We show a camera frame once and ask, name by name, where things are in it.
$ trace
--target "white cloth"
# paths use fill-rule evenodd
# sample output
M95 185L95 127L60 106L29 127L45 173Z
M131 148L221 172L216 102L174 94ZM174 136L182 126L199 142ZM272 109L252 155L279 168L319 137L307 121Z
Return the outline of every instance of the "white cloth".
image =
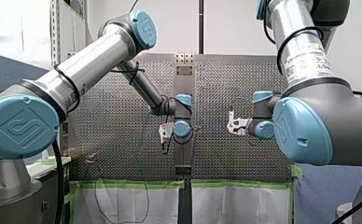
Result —
M195 188L193 223L288 224L289 189Z
M146 214L145 189L80 189L75 202L74 223L110 224L142 221ZM144 224L176 224L178 217L178 189L149 189L149 211Z

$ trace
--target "perforated metal panel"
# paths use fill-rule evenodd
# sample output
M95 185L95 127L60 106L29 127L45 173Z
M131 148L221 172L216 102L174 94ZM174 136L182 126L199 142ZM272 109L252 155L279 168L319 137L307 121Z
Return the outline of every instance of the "perforated metal panel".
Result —
M174 95L175 56L137 58L160 93ZM194 55L193 178L287 181L288 161L274 141L228 133L230 102L236 118L251 116L254 91L283 89L274 57ZM161 153L158 128L164 117L147 114L147 105L121 74L108 74L82 99L71 116L69 145L77 148L73 179L174 179L173 147ZM86 159L97 154L96 163Z
M250 118L254 91L281 91L274 57L196 55L192 175L286 181L288 160L274 140L228 133L228 111L236 97L235 118Z
M160 93L173 95L174 55L137 58ZM104 178L174 179L173 150L161 151L159 125L165 117L148 114L148 106L122 74L110 73L92 88L71 116L78 159L72 163L73 179ZM86 159L97 154L96 163Z

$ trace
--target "label sticker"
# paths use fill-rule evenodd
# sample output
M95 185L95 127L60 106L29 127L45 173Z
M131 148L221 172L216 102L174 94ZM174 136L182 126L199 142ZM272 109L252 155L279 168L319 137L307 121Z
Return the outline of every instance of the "label sticker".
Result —
M298 54L286 58L284 66L288 83L304 77L333 75L324 48L319 44L303 47Z

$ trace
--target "blue end cap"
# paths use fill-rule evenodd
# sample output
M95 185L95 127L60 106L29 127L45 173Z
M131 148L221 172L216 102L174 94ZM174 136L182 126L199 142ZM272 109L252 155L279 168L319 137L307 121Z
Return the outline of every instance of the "blue end cap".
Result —
M257 6L257 20L263 21L263 10L265 9L265 0L258 0Z
M174 123L173 134L177 138L186 138L191 131L190 125L184 120L178 120Z
M34 156L50 146L59 117L47 102L27 95L0 98L0 159Z
M130 13L130 18L132 31L141 47L152 49L158 39L155 22L142 10L133 10Z
M260 139L272 139L274 137L273 122L268 120L260 122L254 130L254 135Z
M329 132L309 105L286 97L274 107L273 120L277 144L290 160L312 165L331 162L333 148Z
M265 101L273 97L272 91L256 91L253 93L253 104Z
M192 106L192 96L188 94L177 94L175 99L187 106Z

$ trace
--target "green border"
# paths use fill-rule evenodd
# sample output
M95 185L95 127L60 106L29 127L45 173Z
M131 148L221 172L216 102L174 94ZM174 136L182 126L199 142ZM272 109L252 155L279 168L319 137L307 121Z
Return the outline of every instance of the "green border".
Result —
M70 187L74 189L182 189L184 181L132 181L132 180L84 180L72 181Z
M249 189L292 189L292 183L270 183L246 180L192 180L192 187L197 189L241 187Z

